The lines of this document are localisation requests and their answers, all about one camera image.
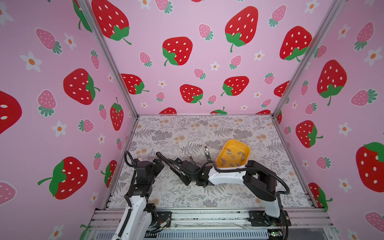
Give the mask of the yellow plastic tray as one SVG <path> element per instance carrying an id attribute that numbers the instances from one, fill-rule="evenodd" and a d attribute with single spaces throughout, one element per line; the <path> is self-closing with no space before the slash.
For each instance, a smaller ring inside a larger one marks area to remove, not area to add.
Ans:
<path id="1" fill-rule="evenodd" d="M 248 145 L 237 141 L 228 140 L 221 150 L 216 164 L 218 168 L 235 168 L 245 166 L 251 155 L 251 149 Z"/>

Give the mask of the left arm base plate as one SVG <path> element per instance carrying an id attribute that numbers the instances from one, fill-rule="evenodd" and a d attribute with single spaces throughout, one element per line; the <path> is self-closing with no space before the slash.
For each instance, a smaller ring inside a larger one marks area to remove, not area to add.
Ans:
<path id="1" fill-rule="evenodd" d="M 171 221 L 172 221 L 172 212 L 160 211 L 160 212 L 157 212 L 157 215 L 151 222 L 149 228 L 150 229 L 169 228 L 171 226 Z"/>

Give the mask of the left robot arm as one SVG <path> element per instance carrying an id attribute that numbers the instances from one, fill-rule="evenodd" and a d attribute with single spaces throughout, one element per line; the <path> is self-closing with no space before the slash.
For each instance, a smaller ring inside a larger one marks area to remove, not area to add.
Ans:
<path id="1" fill-rule="evenodd" d="M 113 240 L 142 240 L 148 228 L 157 221 L 157 209 L 148 200 L 152 193 L 155 178 L 164 168 L 164 164 L 155 159 L 140 161 L 134 159 L 129 151 L 124 153 L 125 163 L 134 169 L 134 175 L 128 192 L 124 195 L 126 208 Z"/>

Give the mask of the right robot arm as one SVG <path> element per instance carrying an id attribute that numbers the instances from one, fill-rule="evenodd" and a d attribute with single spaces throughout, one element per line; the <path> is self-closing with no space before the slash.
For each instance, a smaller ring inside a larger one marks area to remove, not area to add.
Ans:
<path id="1" fill-rule="evenodd" d="M 229 169 L 219 168 L 213 161 L 208 161 L 201 167 L 189 161 L 180 159 L 169 160 L 173 172 L 188 186 L 191 182 L 197 186 L 218 186 L 223 184 L 241 185 L 248 188 L 256 198 L 263 201 L 265 210 L 261 219 L 251 217 L 254 226 L 281 226 L 288 228 L 290 218 L 281 201 L 281 195 L 289 195 L 288 185 L 275 172 L 256 161 L 248 161 L 242 167 Z"/>

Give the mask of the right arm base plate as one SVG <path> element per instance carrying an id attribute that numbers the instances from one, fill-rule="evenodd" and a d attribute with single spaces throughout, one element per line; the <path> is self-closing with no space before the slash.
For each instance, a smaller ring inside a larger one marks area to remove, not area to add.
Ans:
<path id="1" fill-rule="evenodd" d="M 253 227 L 290 227 L 291 220 L 286 211 L 278 218 L 268 216 L 264 211 L 250 211 L 248 221 Z"/>

